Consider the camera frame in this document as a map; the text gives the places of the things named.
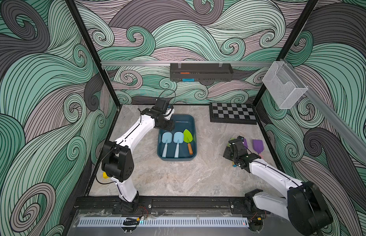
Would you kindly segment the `purple shovel pink handle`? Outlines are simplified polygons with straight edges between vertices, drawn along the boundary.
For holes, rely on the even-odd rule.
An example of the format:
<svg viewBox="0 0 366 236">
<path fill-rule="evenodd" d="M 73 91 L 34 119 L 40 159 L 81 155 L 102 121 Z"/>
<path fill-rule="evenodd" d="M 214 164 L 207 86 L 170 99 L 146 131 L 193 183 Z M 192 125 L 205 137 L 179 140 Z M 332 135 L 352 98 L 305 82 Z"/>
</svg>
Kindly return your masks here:
<svg viewBox="0 0 366 236">
<path fill-rule="evenodd" d="M 247 144 L 247 140 L 246 140 L 246 138 L 244 138 L 243 143 L 244 143 L 244 147 L 245 147 L 246 149 L 248 149 L 248 144 Z"/>
<path fill-rule="evenodd" d="M 264 151 L 264 144 L 262 140 L 257 140 L 257 139 L 253 139 L 252 140 L 252 147 L 254 149 L 254 151 L 261 157 L 262 156 L 262 152 Z"/>
</svg>

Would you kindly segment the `light blue shovel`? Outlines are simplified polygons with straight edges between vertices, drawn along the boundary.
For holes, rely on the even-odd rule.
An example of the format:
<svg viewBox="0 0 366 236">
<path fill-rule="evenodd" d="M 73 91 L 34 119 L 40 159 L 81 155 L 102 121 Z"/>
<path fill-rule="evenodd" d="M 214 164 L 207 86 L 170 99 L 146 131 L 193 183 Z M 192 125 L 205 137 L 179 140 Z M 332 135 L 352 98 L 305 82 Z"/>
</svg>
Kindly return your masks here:
<svg viewBox="0 0 366 236">
<path fill-rule="evenodd" d="M 168 149 L 168 145 L 172 142 L 172 133 L 171 132 L 165 132 L 162 135 L 162 143 L 164 144 L 164 148 L 163 148 L 163 152 L 162 152 L 162 157 L 165 158 L 167 156 L 167 149 Z"/>
<path fill-rule="evenodd" d="M 183 133 L 182 132 L 176 132 L 174 134 L 173 141 L 174 141 L 174 143 L 176 143 L 174 158 L 178 158 L 179 153 L 180 153 L 180 144 L 183 143 Z"/>
</svg>

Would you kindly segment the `green shovel wooden handle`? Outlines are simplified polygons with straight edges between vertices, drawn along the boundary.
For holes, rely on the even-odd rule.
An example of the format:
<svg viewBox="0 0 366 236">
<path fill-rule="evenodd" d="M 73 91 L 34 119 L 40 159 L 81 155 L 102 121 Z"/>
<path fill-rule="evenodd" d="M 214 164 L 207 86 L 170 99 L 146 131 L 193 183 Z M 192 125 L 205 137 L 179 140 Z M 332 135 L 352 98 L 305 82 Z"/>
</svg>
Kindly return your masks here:
<svg viewBox="0 0 366 236">
<path fill-rule="evenodd" d="M 185 129 L 183 132 L 183 140 L 185 143 L 187 143 L 187 148 L 188 148 L 189 154 L 193 155 L 193 149 L 192 149 L 192 145 L 191 145 L 191 142 L 193 141 L 193 136 L 192 136 L 192 133 L 188 129 Z"/>
</svg>

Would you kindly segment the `green shovel yellow handle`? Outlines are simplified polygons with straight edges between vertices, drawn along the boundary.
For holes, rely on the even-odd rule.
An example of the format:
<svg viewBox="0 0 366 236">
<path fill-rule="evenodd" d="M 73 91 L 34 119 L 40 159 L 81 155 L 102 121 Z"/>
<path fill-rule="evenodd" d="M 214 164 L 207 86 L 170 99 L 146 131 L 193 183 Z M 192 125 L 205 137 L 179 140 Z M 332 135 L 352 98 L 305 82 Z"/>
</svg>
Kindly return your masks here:
<svg viewBox="0 0 366 236">
<path fill-rule="evenodd" d="M 230 148 L 230 151 L 231 151 L 230 157 L 231 157 L 231 160 L 232 160 L 233 167 L 238 166 L 238 164 L 237 164 L 237 159 L 238 159 L 237 150 L 236 150 L 236 148 L 234 147 L 234 144 L 233 144 L 233 142 L 236 141 L 236 140 L 237 140 L 236 138 L 232 138 L 229 141 L 229 148 Z"/>
</svg>

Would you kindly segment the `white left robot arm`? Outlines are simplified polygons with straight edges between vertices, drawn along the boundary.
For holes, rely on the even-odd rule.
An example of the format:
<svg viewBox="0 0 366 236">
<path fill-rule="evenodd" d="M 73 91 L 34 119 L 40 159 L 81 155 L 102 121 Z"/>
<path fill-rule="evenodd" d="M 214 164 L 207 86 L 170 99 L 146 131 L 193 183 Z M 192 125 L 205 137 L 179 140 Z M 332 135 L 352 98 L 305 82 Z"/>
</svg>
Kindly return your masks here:
<svg viewBox="0 0 366 236">
<path fill-rule="evenodd" d="M 174 129 L 173 107 L 161 110 L 157 107 L 146 108 L 140 112 L 138 120 L 127 132 L 115 141 L 103 145 L 101 169 L 118 189 L 119 198 L 133 203 L 138 198 L 131 175 L 134 170 L 133 152 L 145 135 L 153 129 Z"/>
</svg>

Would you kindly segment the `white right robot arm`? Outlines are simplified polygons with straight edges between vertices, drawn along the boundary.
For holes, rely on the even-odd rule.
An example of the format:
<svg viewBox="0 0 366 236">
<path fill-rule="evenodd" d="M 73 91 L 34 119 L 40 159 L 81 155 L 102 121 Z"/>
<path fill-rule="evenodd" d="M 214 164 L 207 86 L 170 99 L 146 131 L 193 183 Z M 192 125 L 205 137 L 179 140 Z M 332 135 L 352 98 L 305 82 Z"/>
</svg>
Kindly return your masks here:
<svg viewBox="0 0 366 236">
<path fill-rule="evenodd" d="M 246 148 L 244 140 L 242 136 L 230 140 L 223 157 L 261 178 L 281 194 L 276 197 L 255 189 L 245 194 L 245 211 L 254 216 L 271 212 L 290 221 L 304 236 L 321 235 L 321 230 L 332 224 L 334 218 L 318 185 L 311 181 L 303 182 L 273 167 Z"/>
</svg>

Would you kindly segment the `black folding chessboard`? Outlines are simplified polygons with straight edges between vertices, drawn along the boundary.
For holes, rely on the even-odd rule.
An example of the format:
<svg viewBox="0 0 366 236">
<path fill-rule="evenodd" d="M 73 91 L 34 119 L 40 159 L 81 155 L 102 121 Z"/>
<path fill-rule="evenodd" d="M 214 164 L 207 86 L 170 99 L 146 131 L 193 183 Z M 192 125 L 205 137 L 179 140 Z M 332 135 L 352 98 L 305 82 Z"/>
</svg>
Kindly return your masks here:
<svg viewBox="0 0 366 236">
<path fill-rule="evenodd" d="M 257 124 L 251 104 L 211 103 L 209 116 L 212 123 Z"/>
</svg>

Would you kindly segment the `black wall tray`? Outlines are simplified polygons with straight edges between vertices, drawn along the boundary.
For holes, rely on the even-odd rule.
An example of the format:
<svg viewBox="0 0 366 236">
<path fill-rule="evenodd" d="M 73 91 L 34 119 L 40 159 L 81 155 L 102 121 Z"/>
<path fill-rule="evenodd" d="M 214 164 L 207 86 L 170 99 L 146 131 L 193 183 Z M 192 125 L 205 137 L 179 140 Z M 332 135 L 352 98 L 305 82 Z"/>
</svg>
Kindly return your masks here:
<svg viewBox="0 0 366 236">
<path fill-rule="evenodd" d="M 223 64 L 221 67 L 215 64 L 170 65 L 170 79 L 174 82 L 229 82 L 233 75 L 230 64 Z"/>
</svg>

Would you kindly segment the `aluminium rail back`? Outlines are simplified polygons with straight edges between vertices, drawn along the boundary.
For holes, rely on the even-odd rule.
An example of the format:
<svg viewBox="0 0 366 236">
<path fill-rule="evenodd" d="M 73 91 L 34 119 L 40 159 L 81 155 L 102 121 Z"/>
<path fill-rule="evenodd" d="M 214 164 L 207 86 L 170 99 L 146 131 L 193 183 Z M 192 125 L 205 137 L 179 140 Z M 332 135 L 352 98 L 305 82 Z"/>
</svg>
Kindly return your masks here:
<svg viewBox="0 0 366 236">
<path fill-rule="evenodd" d="M 270 67 L 273 61 L 271 62 L 247 62 L 247 61 L 101 61 L 101 65 L 103 67 L 109 66 L 170 66 L 171 64 L 178 64 L 181 66 L 182 64 L 215 64 L 221 67 L 223 64 L 231 64 L 234 67 Z"/>
</svg>

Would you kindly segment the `aluminium rail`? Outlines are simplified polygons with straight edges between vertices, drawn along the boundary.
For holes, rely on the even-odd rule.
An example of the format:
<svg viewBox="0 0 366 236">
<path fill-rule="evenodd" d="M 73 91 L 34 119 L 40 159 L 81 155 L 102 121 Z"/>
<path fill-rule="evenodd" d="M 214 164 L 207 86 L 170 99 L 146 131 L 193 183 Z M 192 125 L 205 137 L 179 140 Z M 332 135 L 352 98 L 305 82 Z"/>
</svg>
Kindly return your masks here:
<svg viewBox="0 0 366 236">
<path fill-rule="evenodd" d="M 170 66 L 171 64 L 178 64 L 181 66 L 182 64 L 215 64 L 221 67 L 223 64 L 231 64 L 234 67 L 270 67 L 273 61 L 271 62 L 247 62 L 247 61 L 101 61 L 101 65 L 103 67 L 109 66 Z"/>
<path fill-rule="evenodd" d="M 337 133 L 349 145 L 352 151 L 358 155 L 359 160 L 366 165 L 366 143 L 357 133 L 342 119 L 342 117 L 334 110 L 335 98 L 331 94 L 331 87 L 318 72 L 304 67 L 304 72 L 296 70 L 288 61 L 281 59 L 281 62 L 287 64 L 291 69 L 295 78 L 294 82 L 302 82 L 308 90 L 305 95 L 313 102 L 318 111 L 323 114 L 324 118 L 331 124 Z"/>
</svg>

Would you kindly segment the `clear plastic wall holder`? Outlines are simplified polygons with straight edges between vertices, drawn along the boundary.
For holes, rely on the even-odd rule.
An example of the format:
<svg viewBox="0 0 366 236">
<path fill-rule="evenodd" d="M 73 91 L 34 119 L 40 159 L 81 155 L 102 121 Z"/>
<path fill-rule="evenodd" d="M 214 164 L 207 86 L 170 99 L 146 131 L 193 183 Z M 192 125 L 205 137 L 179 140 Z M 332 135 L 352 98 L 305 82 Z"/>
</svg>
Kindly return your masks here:
<svg viewBox="0 0 366 236">
<path fill-rule="evenodd" d="M 293 66 L 285 61 L 273 62 L 262 82 L 279 109 L 291 109 L 308 90 Z"/>
</svg>

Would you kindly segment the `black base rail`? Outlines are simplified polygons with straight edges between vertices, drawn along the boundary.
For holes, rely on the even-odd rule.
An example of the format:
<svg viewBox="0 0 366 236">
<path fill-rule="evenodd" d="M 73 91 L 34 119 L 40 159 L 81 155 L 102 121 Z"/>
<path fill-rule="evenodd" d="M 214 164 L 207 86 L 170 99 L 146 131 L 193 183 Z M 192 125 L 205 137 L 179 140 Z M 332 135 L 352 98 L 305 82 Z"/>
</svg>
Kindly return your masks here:
<svg viewBox="0 0 366 236">
<path fill-rule="evenodd" d="M 79 197 L 74 209 L 108 209 L 116 213 L 134 213 L 157 210 L 230 210 L 232 213 L 255 213 L 269 211 L 266 206 L 256 206 L 251 197 L 173 197 L 140 196 L 134 202 L 122 201 L 119 197 Z"/>
</svg>

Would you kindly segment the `aluminium rail right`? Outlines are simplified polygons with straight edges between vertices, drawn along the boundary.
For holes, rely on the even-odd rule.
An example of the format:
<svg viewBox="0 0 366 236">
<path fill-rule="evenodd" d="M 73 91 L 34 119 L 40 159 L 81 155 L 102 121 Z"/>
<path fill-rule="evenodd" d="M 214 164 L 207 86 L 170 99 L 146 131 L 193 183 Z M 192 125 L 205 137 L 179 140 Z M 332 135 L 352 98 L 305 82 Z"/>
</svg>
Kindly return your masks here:
<svg viewBox="0 0 366 236">
<path fill-rule="evenodd" d="M 334 110 L 335 98 L 331 94 L 331 87 L 318 72 L 304 67 L 304 72 L 296 70 L 288 61 L 281 59 L 281 62 L 287 64 L 291 69 L 295 78 L 294 82 L 302 82 L 308 90 L 305 95 L 313 102 L 318 111 L 323 114 L 324 118 L 331 124 L 337 133 L 349 145 L 352 151 L 358 155 L 359 160 L 366 165 L 366 143 L 357 133 L 342 119 L 342 117 Z"/>
</svg>

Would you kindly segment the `black frame post left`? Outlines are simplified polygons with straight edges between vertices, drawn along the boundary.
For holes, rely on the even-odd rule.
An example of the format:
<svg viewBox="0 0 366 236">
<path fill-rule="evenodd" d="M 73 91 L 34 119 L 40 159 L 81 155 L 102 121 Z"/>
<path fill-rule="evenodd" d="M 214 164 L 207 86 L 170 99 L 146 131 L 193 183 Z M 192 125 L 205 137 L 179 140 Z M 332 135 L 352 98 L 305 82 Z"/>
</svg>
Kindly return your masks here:
<svg viewBox="0 0 366 236">
<path fill-rule="evenodd" d="M 99 55 L 94 47 L 94 44 L 89 36 L 89 33 L 88 33 L 88 30 L 83 22 L 83 19 L 79 13 L 79 10 L 77 8 L 77 5 L 75 3 L 75 1 L 73 0 L 66 0 L 65 1 L 66 4 L 67 4 L 67 7 L 69 8 L 69 11 L 82 35 L 82 38 L 86 44 L 86 46 L 88 47 L 88 51 L 90 52 L 92 58 L 93 58 L 93 61 L 94 61 L 94 64 L 96 65 L 98 71 L 99 71 L 99 74 L 101 75 L 102 79 L 103 79 L 103 82 L 104 84 L 106 85 L 109 93 L 110 93 L 110 96 L 112 98 L 112 100 L 114 101 L 114 104 L 115 106 L 117 107 L 118 110 L 121 109 L 121 104 L 117 98 L 117 95 L 116 95 L 116 92 L 111 84 L 111 80 L 107 74 L 107 72 L 102 68 L 102 65 L 101 65 L 101 60 L 99 58 Z"/>
</svg>

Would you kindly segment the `black frame post right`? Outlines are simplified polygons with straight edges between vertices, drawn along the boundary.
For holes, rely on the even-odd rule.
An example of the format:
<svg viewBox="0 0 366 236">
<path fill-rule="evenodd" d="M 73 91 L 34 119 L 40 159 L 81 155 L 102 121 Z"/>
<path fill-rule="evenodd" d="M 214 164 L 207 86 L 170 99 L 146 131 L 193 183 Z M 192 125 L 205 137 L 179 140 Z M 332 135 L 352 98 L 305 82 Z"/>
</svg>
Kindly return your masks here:
<svg viewBox="0 0 366 236">
<path fill-rule="evenodd" d="M 287 41 L 285 42 L 283 48 L 281 49 L 277 61 L 284 59 L 289 50 L 291 49 L 292 45 L 296 41 L 297 37 L 299 36 L 300 32 L 304 28 L 305 23 L 307 22 L 309 16 L 311 15 L 312 11 L 314 10 L 315 6 L 317 5 L 318 0 L 309 0 L 304 7 L 300 17 L 298 18 L 297 22 L 295 23 L 292 32 L 290 33 Z"/>
</svg>

